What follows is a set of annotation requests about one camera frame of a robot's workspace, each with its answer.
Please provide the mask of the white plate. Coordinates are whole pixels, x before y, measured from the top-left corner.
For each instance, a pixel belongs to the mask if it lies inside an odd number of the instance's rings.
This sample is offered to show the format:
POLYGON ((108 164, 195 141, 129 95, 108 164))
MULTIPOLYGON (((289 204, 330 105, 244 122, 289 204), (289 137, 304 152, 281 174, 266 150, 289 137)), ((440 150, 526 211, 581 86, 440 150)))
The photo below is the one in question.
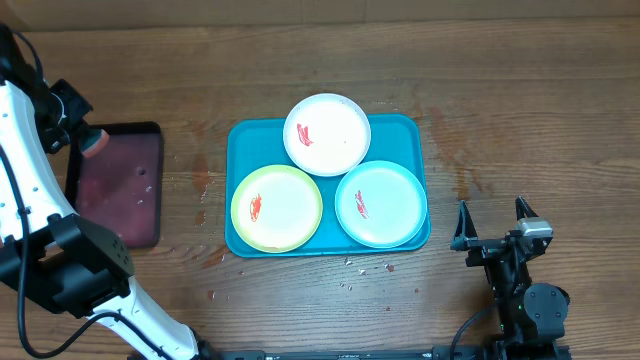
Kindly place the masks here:
POLYGON ((353 100, 320 93, 297 103, 283 126, 289 158, 301 170, 321 177, 349 172, 361 163, 371 143, 367 115, 353 100))

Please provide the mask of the pink green sponge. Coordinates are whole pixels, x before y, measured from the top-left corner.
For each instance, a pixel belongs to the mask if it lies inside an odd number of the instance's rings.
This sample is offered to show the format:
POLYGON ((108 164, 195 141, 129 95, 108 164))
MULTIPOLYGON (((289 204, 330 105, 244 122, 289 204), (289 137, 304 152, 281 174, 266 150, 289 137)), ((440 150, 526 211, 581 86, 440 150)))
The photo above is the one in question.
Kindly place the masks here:
POLYGON ((91 158, 99 153, 108 143, 109 134, 99 128, 91 128, 78 140, 81 154, 85 158, 91 158))

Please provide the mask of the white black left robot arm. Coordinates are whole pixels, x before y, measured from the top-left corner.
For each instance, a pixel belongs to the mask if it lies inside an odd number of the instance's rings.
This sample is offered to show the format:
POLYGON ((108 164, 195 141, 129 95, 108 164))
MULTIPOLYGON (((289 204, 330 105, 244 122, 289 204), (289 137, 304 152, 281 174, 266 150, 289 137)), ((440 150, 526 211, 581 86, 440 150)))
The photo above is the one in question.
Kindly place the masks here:
POLYGON ((93 108, 68 82, 49 85, 41 62, 24 59, 23 39, 1 27, 1 281, 17 292, 23 349, 36 359, 55 357, 99 323, 145 359, 217 358, 144 291, 120 237, 78 215, 65 197, 49 155, 74 140, 93 155, 108 135, 86 123, 93 108), (85 322, 58 348, 38 351, 27 335, 28 301, 85 322))

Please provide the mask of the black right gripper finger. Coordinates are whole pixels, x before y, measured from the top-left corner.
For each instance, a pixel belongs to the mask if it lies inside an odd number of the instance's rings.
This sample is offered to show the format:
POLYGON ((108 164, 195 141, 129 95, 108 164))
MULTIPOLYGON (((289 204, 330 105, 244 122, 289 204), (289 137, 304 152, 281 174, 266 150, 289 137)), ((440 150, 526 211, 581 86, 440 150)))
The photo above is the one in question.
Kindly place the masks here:
POLYGON ((459 202, 458 223, 454 232, 450 249, 467 251, 469 243, 474 240, 474 224, 465 200, 459 202))
POLYGON ((537 217, 537 213, 530 207, 530 205, 522 196, 518 196, 516 198, 515 210, 516 210, 516 217, 518 220, 521 220, 524 218, 537 217))

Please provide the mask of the yellow-green plate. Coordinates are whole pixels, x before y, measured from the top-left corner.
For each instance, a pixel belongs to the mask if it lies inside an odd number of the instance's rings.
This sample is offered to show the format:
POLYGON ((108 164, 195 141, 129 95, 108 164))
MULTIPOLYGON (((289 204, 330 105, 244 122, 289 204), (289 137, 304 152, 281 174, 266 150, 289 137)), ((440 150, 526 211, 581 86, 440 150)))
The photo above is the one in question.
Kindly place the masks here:
POLYGON ((231 199, 231 222, 241 240, 264 253, 295 250, 318 229, 321 192, 312 178, 288 165, 268 165, 246 176, 231 199))

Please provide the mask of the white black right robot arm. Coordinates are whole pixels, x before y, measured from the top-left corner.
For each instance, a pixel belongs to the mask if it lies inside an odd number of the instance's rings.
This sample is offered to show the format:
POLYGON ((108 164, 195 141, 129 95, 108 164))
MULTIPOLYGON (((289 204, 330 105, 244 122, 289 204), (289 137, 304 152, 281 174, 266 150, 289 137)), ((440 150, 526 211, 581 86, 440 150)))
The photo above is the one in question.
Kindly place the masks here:
POLYGON ((474 314, 456 332, 447 355, 451 359, 569 359, 565 335, 570 296, 548 283, 532 281, 527 262, 545 254, 553 239, 550 223, 521 197, 515 200, 517 223, 501 238, 479 238, 465 201, 459 203, 451 249, 467 254, 468 267, 481 267, 494 302, 474 314), (496 311, 501 333, 479 346, 459 350, 458 342, 476 320, 496 311))

